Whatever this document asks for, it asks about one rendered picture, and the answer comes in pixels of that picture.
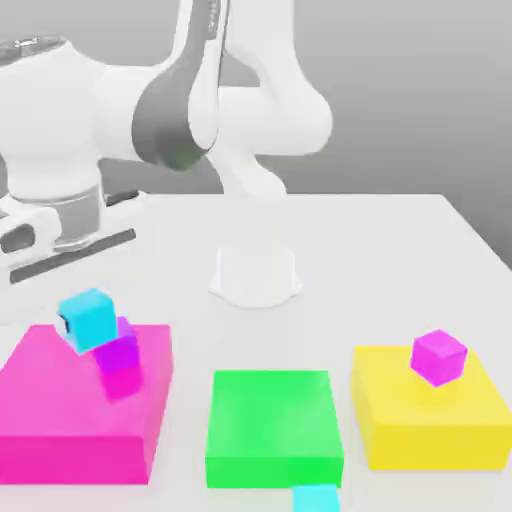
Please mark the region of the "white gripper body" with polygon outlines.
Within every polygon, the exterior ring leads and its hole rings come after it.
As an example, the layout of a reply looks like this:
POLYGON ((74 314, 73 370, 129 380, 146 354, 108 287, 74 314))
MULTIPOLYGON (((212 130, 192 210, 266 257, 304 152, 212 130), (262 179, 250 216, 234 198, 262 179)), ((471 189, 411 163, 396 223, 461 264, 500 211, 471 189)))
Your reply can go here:
POLYGON ((147 278, 149 233, 136 227, 74 252, 20 264, 0 273, 0 323, 11 323, 90 288, 113 298, 147 278))

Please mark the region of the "large yellow box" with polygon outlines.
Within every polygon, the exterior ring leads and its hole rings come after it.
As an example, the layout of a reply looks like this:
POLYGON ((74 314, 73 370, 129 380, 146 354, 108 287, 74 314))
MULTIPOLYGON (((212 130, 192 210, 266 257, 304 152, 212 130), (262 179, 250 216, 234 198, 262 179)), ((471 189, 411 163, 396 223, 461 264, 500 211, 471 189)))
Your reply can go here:
POLYGON ((435 388, 405 346, 358 346, 351 392, 372 470, 502 470, 512 411, 471 352, 463 375, 435 388))

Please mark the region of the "small purple cube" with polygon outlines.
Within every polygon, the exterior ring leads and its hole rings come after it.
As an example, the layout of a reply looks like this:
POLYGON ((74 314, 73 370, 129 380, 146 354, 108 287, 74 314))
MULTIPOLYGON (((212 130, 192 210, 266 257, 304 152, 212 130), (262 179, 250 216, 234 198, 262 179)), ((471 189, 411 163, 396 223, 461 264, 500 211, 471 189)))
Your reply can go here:
POLYGON ((92 350, 93 358, 104 375, 139 364, 139 345, 134 327, 126 317, 117 318, 117 337, 92 350))

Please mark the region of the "large pink box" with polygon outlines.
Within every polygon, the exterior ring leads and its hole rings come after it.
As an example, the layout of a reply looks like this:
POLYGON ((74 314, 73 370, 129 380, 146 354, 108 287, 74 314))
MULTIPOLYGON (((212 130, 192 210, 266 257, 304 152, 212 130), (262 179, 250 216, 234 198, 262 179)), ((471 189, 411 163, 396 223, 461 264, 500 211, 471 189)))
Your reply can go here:
POLYGON ((0 369, 0 485, 148 483, 172 378, 171 331, 138 325, 140 363, 102 375, 51 325, 0 369))

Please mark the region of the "large green box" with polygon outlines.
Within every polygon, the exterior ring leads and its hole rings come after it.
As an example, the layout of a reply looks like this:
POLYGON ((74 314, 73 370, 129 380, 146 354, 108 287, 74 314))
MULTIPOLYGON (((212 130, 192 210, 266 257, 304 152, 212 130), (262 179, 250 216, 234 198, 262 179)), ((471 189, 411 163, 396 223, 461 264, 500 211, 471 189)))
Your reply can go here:
POLYGON ((344 451, 325 370, 217 370, 205 450, 211 489, 341 486, 344 451))

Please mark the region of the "small cyan cube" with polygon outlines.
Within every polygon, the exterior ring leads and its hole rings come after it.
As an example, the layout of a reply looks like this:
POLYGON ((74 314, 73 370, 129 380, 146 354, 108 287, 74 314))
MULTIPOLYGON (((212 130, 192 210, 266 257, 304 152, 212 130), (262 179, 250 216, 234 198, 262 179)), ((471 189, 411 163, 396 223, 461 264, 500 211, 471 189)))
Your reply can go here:
POLYGON ((296 486, 292 489, 292 512, 340 512, 334 484, 296 486))
POLYGON ((92 288, 59 303, 76 305, 81 310, 82 353, 89 352, 117 337, 117 317, 112 299, 92 288))

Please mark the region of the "small magenta cube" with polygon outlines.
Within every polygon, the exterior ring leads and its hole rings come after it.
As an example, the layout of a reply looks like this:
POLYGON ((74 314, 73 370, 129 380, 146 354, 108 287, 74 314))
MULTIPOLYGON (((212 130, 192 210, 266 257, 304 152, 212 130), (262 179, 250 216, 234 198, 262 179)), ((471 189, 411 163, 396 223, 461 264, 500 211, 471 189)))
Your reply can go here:
POLYGON ((414 339, 410 368, 433 387, 458 379, 464 371, 468 348, 443 330, 414 339))

